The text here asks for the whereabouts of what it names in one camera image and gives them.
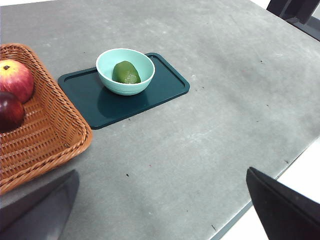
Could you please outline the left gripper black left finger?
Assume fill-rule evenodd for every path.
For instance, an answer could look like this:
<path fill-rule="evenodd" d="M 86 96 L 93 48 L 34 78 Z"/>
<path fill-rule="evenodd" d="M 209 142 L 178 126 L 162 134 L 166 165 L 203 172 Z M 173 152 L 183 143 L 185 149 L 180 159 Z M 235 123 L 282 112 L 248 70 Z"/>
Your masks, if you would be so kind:
<path fill-rule="evenodd" d="M 79 184 L 79 174 L 71 170 L 1 208 L 0 238 L 58 240 L 72 211 Z"/>

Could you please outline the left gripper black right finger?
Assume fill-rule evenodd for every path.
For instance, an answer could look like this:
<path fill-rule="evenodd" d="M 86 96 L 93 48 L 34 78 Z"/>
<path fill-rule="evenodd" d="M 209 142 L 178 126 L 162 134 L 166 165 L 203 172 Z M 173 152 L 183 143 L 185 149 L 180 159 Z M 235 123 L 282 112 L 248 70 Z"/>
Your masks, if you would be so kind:
<path fill-rule="evenodd" d="M 254 167 L 246 172 L 254 209 L 270 240 L 318 240 L 320 204 Z"/>

